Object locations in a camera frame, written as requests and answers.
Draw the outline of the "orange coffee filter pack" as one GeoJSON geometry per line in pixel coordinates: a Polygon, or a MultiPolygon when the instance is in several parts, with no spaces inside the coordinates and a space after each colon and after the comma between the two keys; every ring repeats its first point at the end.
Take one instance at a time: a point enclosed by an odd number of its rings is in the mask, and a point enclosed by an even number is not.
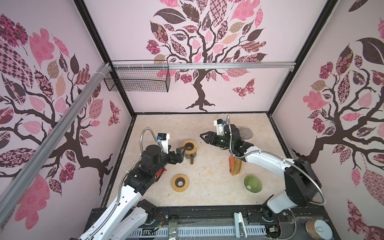
{"type": "Polygon", "coordinates": [[[229,168],[231,176],[237,176],[241,172],[242,160],[235,158],[233,155],[229,158],[229,168]]]}

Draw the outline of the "red snack bag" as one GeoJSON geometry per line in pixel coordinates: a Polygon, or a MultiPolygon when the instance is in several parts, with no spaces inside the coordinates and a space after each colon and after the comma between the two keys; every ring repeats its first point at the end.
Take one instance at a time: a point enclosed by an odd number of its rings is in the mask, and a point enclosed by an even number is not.
{"type": "Polygon", "coordinates": [[[157,174],[157,176],[158,177],[160,177],[164,172],[166,172],[167,171],[167,169],[162,169],[158,174],[157,174]]]}

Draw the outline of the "green ribbed glass dripper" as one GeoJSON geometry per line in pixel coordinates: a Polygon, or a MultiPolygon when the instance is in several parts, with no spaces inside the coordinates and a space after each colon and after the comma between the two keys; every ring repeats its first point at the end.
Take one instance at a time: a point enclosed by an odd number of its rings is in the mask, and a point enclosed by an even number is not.
{"type": "Polygon", "coordinates": [[[262,181],[255,175],[247,175],[244,178],[244,185],[251,193],[259,193],[263,189],[262,181]]]}

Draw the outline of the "aluminium rail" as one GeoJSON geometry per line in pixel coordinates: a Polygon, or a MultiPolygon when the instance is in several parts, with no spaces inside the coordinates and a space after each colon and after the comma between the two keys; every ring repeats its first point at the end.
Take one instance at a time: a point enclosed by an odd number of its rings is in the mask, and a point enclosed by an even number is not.
{"type": "Polygon", "coordinates": [[[112,65],[110,63],[104,63],[98,68],[98,70],[91,77],[91,81],[86,84],[80,95],[75,99],[64,116],[55,125],[53,131],[37,148],[31,159],[7,187],[1,196],[1,224],[5,222],[14,207],[19,202],[20,198],[32,184],[32,181],[35,179],[44,163],[49,159],[51,153],[55,150],[70,125],[74,122],[75,118],[80,113],[81,108],[85,106],[98,84],[100,84],[101,81],[104,80],[105,76],[110,72],[111,66],[112,65]]]}
{"type": "Polygon", "coordinates": [[[205,70],[205,69],[294,69],[296,63],[294,62],[257,62],[257,63],[185,63],[185,64],[132,64],[125,61],[123,63],[114,62],[114,68],[157,68],[157,69],[168,69],[168,70],[205,70]]]}

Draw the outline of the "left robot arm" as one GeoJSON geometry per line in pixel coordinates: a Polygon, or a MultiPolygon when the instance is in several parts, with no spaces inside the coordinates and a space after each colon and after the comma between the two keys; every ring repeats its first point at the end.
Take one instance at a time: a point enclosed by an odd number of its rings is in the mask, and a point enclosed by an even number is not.
{"type": "Polygon", "coordinates": [[[146,147],[138,163],[123,177],[117,197],[79,239],[127,239],[155,208],[149,201],[142,200],[142,196],[160,179],[167,164],[183,162],[185,152],[185,147],[168,153],[158,145],[146,147]]]}

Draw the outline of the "brown tape roll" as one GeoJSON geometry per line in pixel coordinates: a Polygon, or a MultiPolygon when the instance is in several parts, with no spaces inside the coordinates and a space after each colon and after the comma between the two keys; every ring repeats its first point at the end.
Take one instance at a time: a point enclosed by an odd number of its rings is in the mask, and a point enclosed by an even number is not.
{"type": "Polygon", "coordinates": [[[331,227],[323,220],[307,221],[305,228],[314,240],[331,240],[333,238],[331,227]]]}

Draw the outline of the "wooden ring dripper holder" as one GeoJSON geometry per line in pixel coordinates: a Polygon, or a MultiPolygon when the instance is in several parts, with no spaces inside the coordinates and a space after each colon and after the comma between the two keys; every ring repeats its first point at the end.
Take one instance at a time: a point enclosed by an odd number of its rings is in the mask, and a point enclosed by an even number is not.
{"type": "Polygon", "coordinates": [[[198,145],[195,141],[187,140],[182,144],[182,147],[186,147],[186,150],[198,149],[198,145]]]}

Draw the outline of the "aluminium rail left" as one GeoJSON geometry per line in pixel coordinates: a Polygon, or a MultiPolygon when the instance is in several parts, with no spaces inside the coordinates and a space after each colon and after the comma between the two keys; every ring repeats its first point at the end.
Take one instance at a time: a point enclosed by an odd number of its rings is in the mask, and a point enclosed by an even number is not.
{"type": "Polygon", "coordinates": [[[35,179],[44,163],[49,159],[51,153],[55,150],[70,125],[74,122],[75,118],[80,113],[81,108],[85,106],[98,84],[100,84],[101,81],[104,80],[105,76],[110,72],[111,66],[112,65],[110,63],[104,63],[98,68],[98,70],[91,77],[91,81],[86,84],[80,95],[75,99],[64,116],[55,125],[53,131],[37,148],[31,159],[7,187],[1,196],[1,224],[5,222],[14,207],[19,202],[20,198],[32,184],[32,181],[35,179]]]}

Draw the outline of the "aluminium rail back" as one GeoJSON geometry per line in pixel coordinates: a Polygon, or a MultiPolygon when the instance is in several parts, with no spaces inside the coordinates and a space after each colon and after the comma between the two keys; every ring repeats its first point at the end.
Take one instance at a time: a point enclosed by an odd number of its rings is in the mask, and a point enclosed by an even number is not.
{"type": "Polygon", "coordinates": [[[168,69],[168,70],[205,70],[205,69],[294,69],[296,63],[294,62],[257,62],[257,63],[185,63],[185,64],[132,64],[125,61],[123,63],[114,62],[114,68],[157,68],[157,69],[168,69]]]}

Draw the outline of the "white stapler tool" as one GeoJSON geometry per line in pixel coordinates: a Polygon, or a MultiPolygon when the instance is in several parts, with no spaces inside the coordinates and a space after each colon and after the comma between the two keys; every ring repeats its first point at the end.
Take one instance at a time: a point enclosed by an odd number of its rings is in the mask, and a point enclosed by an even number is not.
{"type": "Polygon", "coordinates": [[[248,234],[245,227],[245,222],[241,212],[234,213],[234,223],[235,223],[235,237],[237,239],[243,237],[247,238],[248,234]]]}

